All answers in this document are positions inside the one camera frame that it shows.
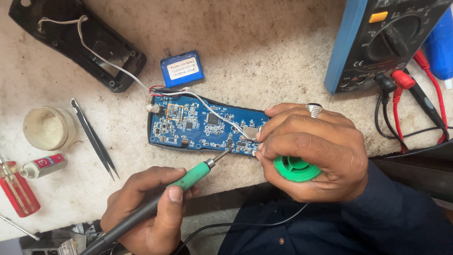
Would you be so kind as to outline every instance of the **black chip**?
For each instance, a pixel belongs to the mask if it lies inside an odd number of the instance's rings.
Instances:
[[[207,122],[209,125],[218,125],[218,124],[219,124],[219,121],[220,121],[220,119],[219,119],[219,117],[217,117],[216,115],[214,115],[214,114],[212,114],[212,113],[209,113],[209,114],[207,115],[207,121],[206,121],[206,122]]]

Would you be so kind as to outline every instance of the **printed circuit board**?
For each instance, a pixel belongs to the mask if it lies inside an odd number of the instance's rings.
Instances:
[[[250,139],[269,120],[263,112],[206,104],[222,118],[240,126]],[[172,147],[202,148],[255,155],[258,142],[248,140],[234,126],[210,113],[197,98],[189,96],[156,97],[160,113],[152,113],[149,141]]]

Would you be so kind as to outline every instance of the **multimeter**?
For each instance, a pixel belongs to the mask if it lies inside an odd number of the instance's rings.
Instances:
[[[347,0],[324,85],[332,95],[368,90],[404,69],[453,0]]]

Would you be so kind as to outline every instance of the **hand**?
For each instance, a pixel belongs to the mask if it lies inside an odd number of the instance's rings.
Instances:
[[[299,202],[351,201],[368,183],[363,134],[340,113],[323,110],[310,117],[304,104],[281,103],[265,111],[271,119],[256,135],[263,142],[255,153],[267,181]],[[300,157],[323,172],[309,182],[285,180],[273,159]]]
[[[183,197],[188,200],[200,190],[192,187],[183,194],[180,186],[166,185],[181,179],[186,174],[184,168],[151,167],[133,174],[123,188],[110,195],[107,210],[101,218],[101,228],[108,232],[129,216],[143,202],[164,194],[157,205],[157,216],[138,224],[118,241],[136,255],[168,255],[181,240],[183,220]]]

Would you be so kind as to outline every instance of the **blue battery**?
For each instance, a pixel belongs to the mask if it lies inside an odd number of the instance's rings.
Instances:
[[[160,61],[160,67],[167,88],[204,78],[196,50],[163,59]]]

